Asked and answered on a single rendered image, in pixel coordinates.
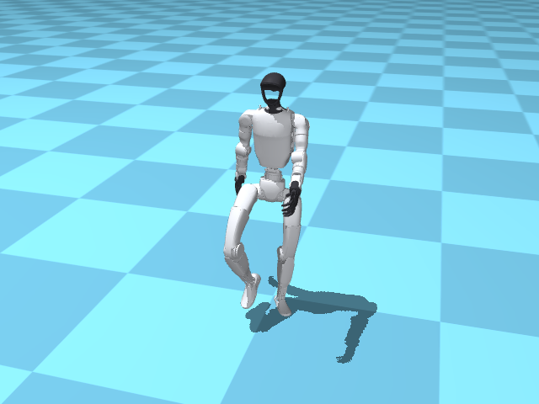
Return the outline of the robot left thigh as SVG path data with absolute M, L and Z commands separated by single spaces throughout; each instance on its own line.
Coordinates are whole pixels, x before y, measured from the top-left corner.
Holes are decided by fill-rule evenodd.
M 290 190 L 284 188 L 283 204 L 286 204 L 290 201 L 291 197 L 286 197 L 286 194 L 289 194 Z M 283 207 L 286 209 L 288 206 Z M 283 211 L 286 212 L 286 211 Z M 301 217 L 302 217 L 302 199 L 301 196 L 298 198 L 298 203 L 293 215 L 284 217 L 283 215 L 283 245 L 277 248 L 278 260 L 285 263 L 286 259 L 294 258 L 297 248 L 297 243 L 300 236 L 301 230 Z

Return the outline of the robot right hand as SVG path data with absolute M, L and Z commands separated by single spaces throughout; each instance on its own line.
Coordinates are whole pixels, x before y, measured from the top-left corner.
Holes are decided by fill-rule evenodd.
M 242 187 L 242 183 L 244 183 L 244 176 L 243 175 L 240 175 L 238 177 L 238 179 L 236 179 L 236 177 L 235 177 L 235 189 L 236 189 L 237 194 L 238 194 L 240 188 Z

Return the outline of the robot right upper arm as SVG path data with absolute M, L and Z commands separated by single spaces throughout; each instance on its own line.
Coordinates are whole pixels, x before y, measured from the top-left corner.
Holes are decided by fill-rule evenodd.
M 239 139 L 236 154 L 247 157 L 251 153 L 250 139 L 252 135 L 252 118 L 256 109 L 248 109 L 239 118 Z

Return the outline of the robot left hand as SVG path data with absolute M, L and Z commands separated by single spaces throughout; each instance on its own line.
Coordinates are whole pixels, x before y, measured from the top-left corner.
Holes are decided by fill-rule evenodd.
M 298 181 L 291 182 L 290 193 L 286 194 L 286 197 L 290 196 L 291 199 L 288 203 L 281 205 L 283 207 L 289 205 L 289 207 L 287 207 L 286 209 L 281 210 L 281 211 L 286 211 L 282 213 L 284 217 L 293 215 L 295 212 L 295 209 L 298 203 L 298 198 L 301 195 L 301 189 L 298 187 L 298 185 L 299 185 Z

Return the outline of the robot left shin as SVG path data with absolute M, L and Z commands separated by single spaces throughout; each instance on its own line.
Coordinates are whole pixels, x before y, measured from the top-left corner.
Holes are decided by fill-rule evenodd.
M 291 277 L 293 274 L 294 269 L 294 258 L 288 258 L 286 259 L 286 262 L 280 262 L 278 260 L 277 263 L 277 279 L 278 279 L 278 289 L 277 289 L 277 297 L 276 299 L 279 301 L 280 297 L 282 300 L 286 297 L 286 291 L 287 286 L 291 282 Z

